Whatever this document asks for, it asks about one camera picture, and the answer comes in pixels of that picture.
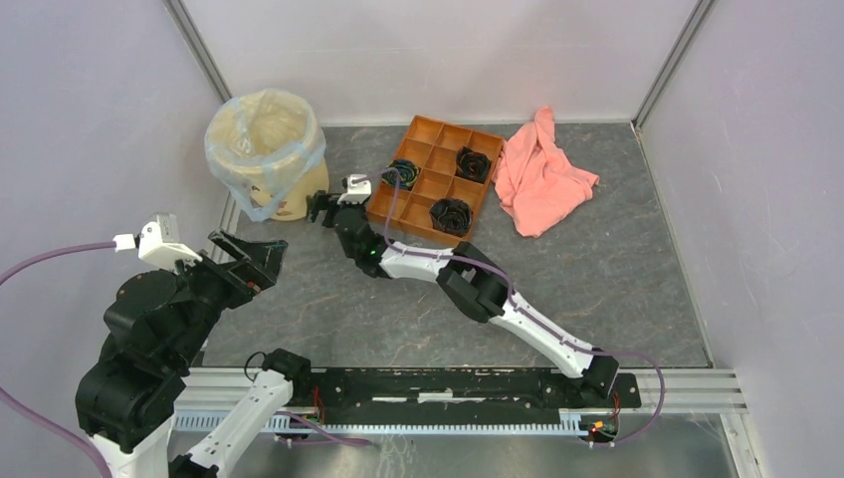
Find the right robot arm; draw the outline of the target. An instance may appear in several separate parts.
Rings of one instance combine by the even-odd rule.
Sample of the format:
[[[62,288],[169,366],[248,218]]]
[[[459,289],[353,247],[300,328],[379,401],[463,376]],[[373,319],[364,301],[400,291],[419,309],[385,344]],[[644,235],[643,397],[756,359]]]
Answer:
[[[372,229],[363,206],[343,194],[320,190],[307,205],[308,220],[323,212],[322,225],[334,230],[345,257],[365,275],[436,284],[465,317],[509,331],[575,379],[582,403],[599,406],[614,394],[618,360],[539,312],[473,244],[431,249],[389,240]]]

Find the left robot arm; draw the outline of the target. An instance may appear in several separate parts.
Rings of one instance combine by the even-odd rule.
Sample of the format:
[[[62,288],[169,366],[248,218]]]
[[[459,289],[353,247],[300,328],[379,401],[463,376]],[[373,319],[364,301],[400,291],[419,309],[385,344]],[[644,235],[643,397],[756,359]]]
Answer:
[[[312,395],[310,362],[276,350],[211,432],[168,457],[175,402],[202,345],[224,311],[275,286],[288,250],[284,240],[250,242],[220,230],[210,238],[228,262],[141,234],[138,255],[150,270],[127,280],[105,311],[109,333],[80,382],[76,408],[115,477],[227,477],[282,406]]]

